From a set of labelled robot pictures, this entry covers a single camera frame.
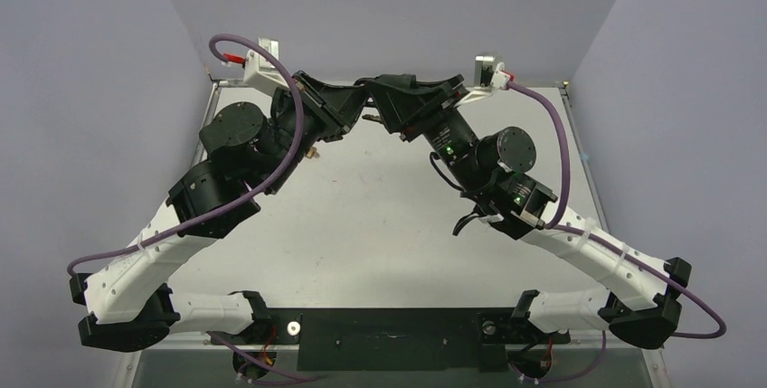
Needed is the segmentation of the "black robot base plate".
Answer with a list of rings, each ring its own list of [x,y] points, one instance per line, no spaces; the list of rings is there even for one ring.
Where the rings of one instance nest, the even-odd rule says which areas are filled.
[[[217,344],[294,345],[303,372],[503,371],[535,345],[567,344],[545,335],[512,308],[273,308]]]

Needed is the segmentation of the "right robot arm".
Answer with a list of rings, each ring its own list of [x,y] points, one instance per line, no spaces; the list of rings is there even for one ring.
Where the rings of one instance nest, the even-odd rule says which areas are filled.
[[[570,207],[569,150],[561,121],[554,126],[562,186],[554,191],[529,174],[536,150],[524,130],[475,134],[459,112],[468,95],[461,77],[420,82],[412,75],[382,75],[365,80],[363,88],[390,133],[406,142],[427,140],[431,157],[446,167],[460,196],[473,203],[472,219],[548,251],[595,280],[594,289],[576,292],[525,291],[510,316],[517,337],[599,330],[651,350],[675,334],[690,265],[636,251]]]

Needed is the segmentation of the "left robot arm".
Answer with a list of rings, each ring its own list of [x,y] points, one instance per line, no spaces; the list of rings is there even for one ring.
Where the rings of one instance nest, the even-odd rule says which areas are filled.
[[[369,101],[362,80],[332,85],[304,72],[270,98],[269,110],[249,101],[218,110],[199,134],[205,159],[171,187],[153,221],[101,270],[71,274],[72,298],[87,310],[78,324],[84,346],[129,353],[181,333],[239,344],[271,335],[275,320],[260,293],[201,294],[168,283],[258,214],[257,196],[277,193],[317,142],[346,135]]]

